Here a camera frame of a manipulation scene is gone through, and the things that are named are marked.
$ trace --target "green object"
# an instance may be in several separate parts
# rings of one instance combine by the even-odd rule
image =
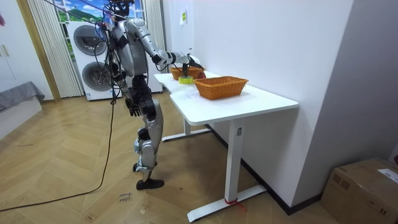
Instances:
[[[192,84],[193,83],[193,77],[190,77],[190,76],[179,77],[178,78],[178,83],[179,84]]]

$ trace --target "wicker basket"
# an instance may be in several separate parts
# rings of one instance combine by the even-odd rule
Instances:
[[[202,97],[217,100],[240,95],[248,80],[236,77],[218,77],[202,78],[193,82],[195,82]]]
[[[192,76],[193,79],[197,79],[199,73],[203,72],[204,70],[205,69],[190,67],[187,73],[188,73],[188,76]],[[178,80],[179,77],[184,75],[182,73],[182,68],[170,68],[170,71],[172,72],[173,78],[175,80]]]

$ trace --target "cardboard box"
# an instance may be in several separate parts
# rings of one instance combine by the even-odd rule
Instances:
[[[398,224],[398,166],[370,159],[334,169],[321,205],[341,224]]]

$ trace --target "wooden floor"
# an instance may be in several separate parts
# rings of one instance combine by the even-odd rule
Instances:
[[[164,112],[164,136],[183,132],[169,94],[155,95]],[[0,140],[0,209],[94,189],[108,150],[111,105],[84,97],[46,103],[43,111]],[[141,173],[132,148],[140,118],[124,100],[115,105],[111,154],[96,192],[60,202],[0,213],[0,223],[188,223],[187,212],[223,198],[226,149],[211,133],[161,143],[152,177],[160,189],[137,191]],[[241,167],[239,190],[256,185]],[[268,194],[251,198],[197,223],[337,223],[318,203],[287,216]]]

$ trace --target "washing machine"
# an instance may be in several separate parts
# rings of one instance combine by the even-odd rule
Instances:
[[[106,43],[100,42],[102,40],[97,36],[94,25],[89,22],[68,21],[66,27],[87,100],[112,98],[109,71],[106,68],[103,69],[107,51]]]

